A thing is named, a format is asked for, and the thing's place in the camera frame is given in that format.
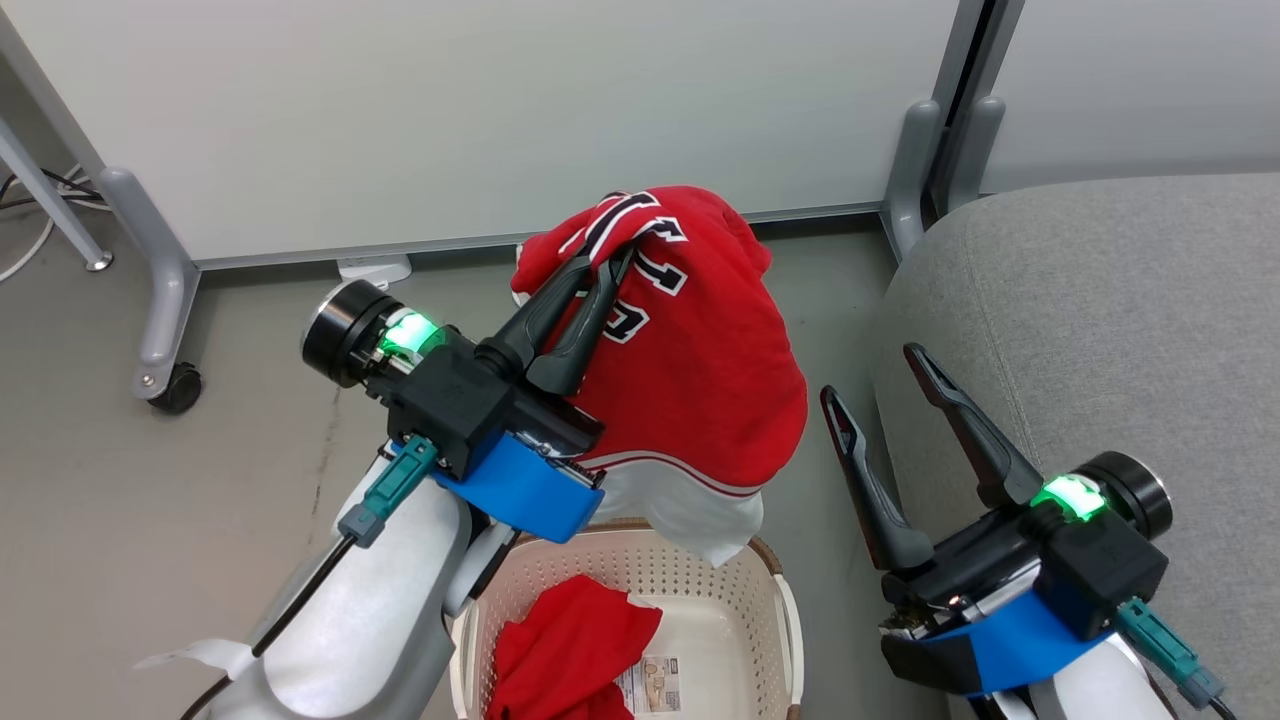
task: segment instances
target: red garment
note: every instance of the red garment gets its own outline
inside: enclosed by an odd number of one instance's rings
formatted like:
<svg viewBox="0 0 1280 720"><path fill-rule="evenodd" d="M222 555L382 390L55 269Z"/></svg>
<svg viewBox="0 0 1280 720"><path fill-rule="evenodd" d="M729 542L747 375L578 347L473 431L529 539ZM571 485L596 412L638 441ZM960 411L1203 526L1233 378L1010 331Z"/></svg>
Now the red garment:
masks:
<svg viewBox="0 0 1280 720"><path fill-rule="evenodd" d="M486 720L631 720L613 680L640 661L662 610L576 575L507 623L493 653Z"/></svg>
<svg viewBox="0 0 1280 720"><path fill-rule="evenodd" d="M529 240L511 287L532 293L584 243L598 266L632 238L607 340L571 398L608 428L581 460L660 460L722 495L754 495L800 442L805 382L764 288L769 251L723 200L695 187L613 193Z"/></svg>

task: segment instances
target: caster wheel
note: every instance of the caster wheel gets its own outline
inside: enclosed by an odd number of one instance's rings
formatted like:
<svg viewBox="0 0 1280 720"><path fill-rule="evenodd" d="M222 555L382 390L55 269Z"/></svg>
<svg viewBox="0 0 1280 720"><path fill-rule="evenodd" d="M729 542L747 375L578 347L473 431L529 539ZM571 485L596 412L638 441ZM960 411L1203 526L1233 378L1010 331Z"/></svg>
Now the caster wheel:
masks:
<svg viewBox="0 0 1280 720"><path fill-rule="evenodd" d="M147 401L147 405L170 415L180 415L200 400L204 383L200 373L191 363L178 363L169 375L169 386L164 392Z"/></svg>

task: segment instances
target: black cylinder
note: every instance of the black cylinder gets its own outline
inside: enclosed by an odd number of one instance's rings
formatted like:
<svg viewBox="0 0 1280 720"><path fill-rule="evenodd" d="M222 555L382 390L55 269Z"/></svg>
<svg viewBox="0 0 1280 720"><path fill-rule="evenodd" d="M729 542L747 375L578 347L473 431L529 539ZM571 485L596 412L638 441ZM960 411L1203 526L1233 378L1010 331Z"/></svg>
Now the black cylinder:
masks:
<svg viewBox="0 0 1280 720"><path fill-rule="evenodd" d="M1102 495L1147 539L1174 524L1174 506L1164 483L1149 468L1123 452L1103 452L1073 473L1102 486Z"/></svg>
<svg viewBox="0 0 1280 720"><path fill-rule="evenodd" d="M369 374L369 355L392 313L404 305L366 281L334 288L302 333L302 360L342 387Z"/></svg>

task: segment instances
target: white partition panel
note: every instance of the white partition panel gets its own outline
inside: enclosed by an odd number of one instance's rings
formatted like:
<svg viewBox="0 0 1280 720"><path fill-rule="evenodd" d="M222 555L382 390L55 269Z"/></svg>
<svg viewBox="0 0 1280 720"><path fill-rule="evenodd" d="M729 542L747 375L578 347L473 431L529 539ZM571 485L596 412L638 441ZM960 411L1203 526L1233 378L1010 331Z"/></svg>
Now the white partition panel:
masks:
<svg viewBox="0 0 1280 720"><path fill-rule="evenodd" d="M664 183L878 202L956 0L0 8L198 263L532 232Z"/></svg>
<svg viewBox="0 0 1280 720"><path fill-rule="evenodd" d="M1027 0L982 192L1280 170L1280 1Z"/></svg>

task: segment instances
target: perforated basket wall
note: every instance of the perforated basket wall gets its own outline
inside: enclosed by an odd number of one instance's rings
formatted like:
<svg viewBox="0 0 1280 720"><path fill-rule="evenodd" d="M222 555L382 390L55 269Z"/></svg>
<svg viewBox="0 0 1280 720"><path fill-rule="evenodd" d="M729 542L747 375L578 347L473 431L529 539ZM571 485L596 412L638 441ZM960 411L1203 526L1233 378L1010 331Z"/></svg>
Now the perforated basket wall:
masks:
<svg viewBox="0 0 1280 720"><path fill-rule="evenodd" d="M754 673L755 712L788 717L791 673L787 630L773 579L777 560L759 539L721 568L663 539L652 529L589 529L566 544L532 541L511 551L489 588L471 607L475 644L461 671L471 697L467 717L480 720L493 697L493 651L507 621L520 621L538 596L573 575L637 596L705 598L722 603L741 624Z"/></svg>

